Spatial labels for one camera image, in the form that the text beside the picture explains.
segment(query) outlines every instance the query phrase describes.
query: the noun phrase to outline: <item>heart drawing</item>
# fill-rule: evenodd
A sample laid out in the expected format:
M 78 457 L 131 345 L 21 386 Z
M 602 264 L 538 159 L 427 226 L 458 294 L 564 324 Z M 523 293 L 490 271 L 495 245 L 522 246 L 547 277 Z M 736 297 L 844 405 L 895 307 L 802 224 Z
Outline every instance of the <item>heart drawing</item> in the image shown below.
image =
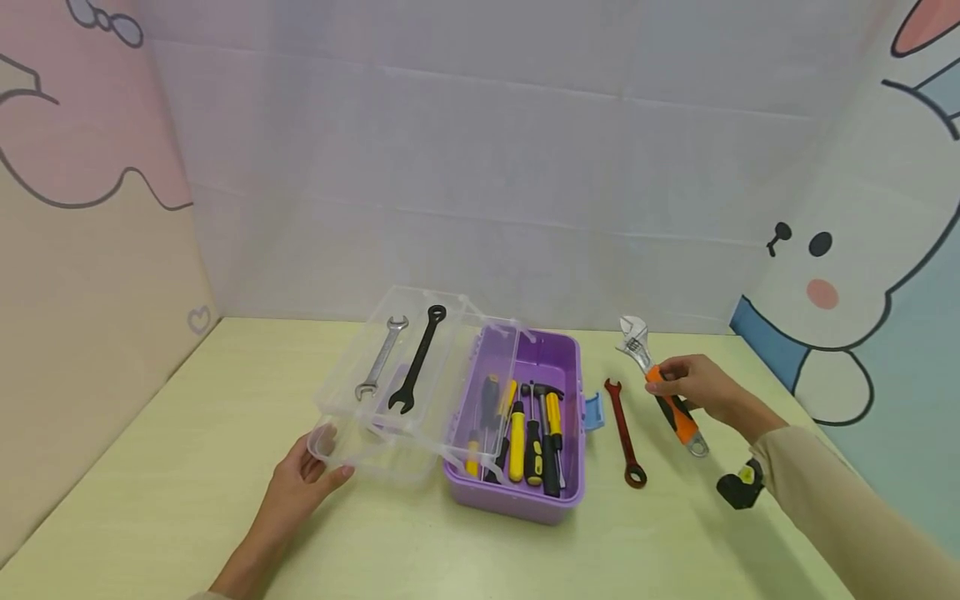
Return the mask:
M 213 315 L 210 314 L 210 307 L 206 304 L 200 308 L 194 308 L 186 315 L 186 324 L 190 327 L 190 330 L 197 335 L 203 335 L 207 328 L 210 327 L 212 320 Z

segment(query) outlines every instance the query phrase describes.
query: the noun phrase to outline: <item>toolbox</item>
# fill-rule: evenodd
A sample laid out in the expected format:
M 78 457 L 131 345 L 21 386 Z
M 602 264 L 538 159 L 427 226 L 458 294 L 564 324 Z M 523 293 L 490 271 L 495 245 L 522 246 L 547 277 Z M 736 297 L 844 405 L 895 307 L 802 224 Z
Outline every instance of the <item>toolbox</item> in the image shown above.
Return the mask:
M 538 402 L 546 394 L 534 395 L 531 380 L 538 392 L 556 393 L 546 410 L 551 424 L 560 417 L 563 447 L 551 455 L 559 458 L 556 474 L 565 486 L 552 489 L 553 495 L 545 494 L 551 488 L 545 481 L 511 481 L 501 452 L 512 438 L 509 409 L 517 402 L 524 424 L 536 416 L 541 434 L 550 433 Z M 321 416 L 308 448 L 332 467 L 351 465 L 361 476 L 416 486 L 442 458 L 458 503 L 548 524 L 560 522 L 583 498 L 586 430 L 577 342 L 487 316 L 464 295 L 391 288 L 315 403 Z M 542 449 L 549 442 L 542 440 Z

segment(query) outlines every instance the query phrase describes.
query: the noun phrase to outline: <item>combination wrench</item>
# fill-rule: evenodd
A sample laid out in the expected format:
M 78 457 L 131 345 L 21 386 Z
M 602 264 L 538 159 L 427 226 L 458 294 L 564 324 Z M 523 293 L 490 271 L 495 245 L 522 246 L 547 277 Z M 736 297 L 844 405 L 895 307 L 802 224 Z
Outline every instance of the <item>combination wrench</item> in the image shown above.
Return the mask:
M 420 339 L 414 361 L 410 364 L 410 371 L 407 372 L 400 389 L 394 392 L 387 401 L 387 410 L 394 408 L 394 404 L 401 402 L 403 404 L 403 408 L 400 409 L 401 415 L 406 415 L 414 407 L 414 386 L 417 385 L 417 377 L 420 375 L 420 368 L 423 367 L 426 352 L 430 350 L 433 333 L 437 330 L 440 321 L 446 319 L 446 307 L 442 304 L 434 304 L 426 310 L 426 315 L 426 329 L 423 331 L 423 337 Z
M 396 337 L 408 324 L 410 324 L 410 321 L 406 317 L 403 317 L 401 321 L 394 321 L 393 317 L 387 320 L 387 339 L 383 341 L 383 346 L 380 347 L 380 352 L 376 355 L 376 360 L 373 361 L 373 366 L 367 374 L 367 378 L 353 391 L 357 396 L 357 401 L 363 399 L 363 394 L 366 392 L 376 394 L 376 380 L 380 378 L 380 372 L 383 371 L 383 366 L 387 364 L 387 357 L 390 356 L 390 350 L 394 348 Z
M 647 473 L 643 467 L 636 461 L 634 454 L 634 444 L 630 441 L 630 430 L 627 429 L 627 419 L 623 415 L 623 406 L 620 404 L 620 390 L 623 386 L 617 381 L 613 385 L 609 379 L 603 384 L 607 388 L 607 394 L 610 394 L 610 400 L 613 404 L 613 415 L 616 417 L 616 429 L 620 433 L 620 445 L 623 446 L 623 457 L 627 459 L 627 468 L 623 471 L 623 478 L 631 488 L 639 490 L 647 485 Z

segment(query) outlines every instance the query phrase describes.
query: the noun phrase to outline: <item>light yellow tabletop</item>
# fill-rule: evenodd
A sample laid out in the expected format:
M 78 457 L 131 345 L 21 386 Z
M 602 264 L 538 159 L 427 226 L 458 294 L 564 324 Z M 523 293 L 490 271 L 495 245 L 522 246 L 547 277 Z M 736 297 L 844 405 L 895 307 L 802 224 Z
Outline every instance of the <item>light yellow tabletop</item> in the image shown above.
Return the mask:
M 11 600 L 180 600 L 205 589 L 256 511 L 274 464 L 316 421 L 313 392 L 359 324 L 226 319 L 0 570 Z M 849 598 L 765 492 L 736 512 L 714 489 L 749 458 L 698 418 L 712 450 L 677 442 L 619 333 L 570 332 L 584 391 L 624 384 L 637 459 L 623 481 L 610 400 L 588 436 L 586 495 L 548 527 L 455 504 L 438 464 L 404 491 L 355 477 L 291 548 L 268 598 L 418 600 Z M 702 352 L 785 419 L 815 425 L 735 336 L 652 335 L 655 357 Z M 84 426 L 77 407 L 77 426 Z

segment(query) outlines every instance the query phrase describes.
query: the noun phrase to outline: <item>hammer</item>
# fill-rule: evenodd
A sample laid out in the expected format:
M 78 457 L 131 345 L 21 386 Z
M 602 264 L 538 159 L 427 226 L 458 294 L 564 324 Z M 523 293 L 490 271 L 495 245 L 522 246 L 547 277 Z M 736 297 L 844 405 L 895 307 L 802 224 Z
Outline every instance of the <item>hammer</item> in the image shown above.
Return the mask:
M 561 428 L 560 423 L 560 400 L 564 399 L 564 393 L 553 387 L 552 385 L 547 385 L 545 383 L 536 383 L 534 381 L 530 382 L 531 387 L 533 388 L 533 394 L 540 402 L 540 418 L 543 421 L 543 438 L 544 441 L 549 437 L 551 444 L 544 444 L 544 446 L 549 446 L 550 450 L 556 451 L 557 456 L 557 477 L 560 481 L 560 489 L 563 490 L 566 488 L 566 480 L 564 479 L 564 463 L 561 460 L 561 450 L 564 449 L 564 432 Z M 548 412 L 546 397 L 550 394 L 557 395 L 557 411 L 556 414 Z

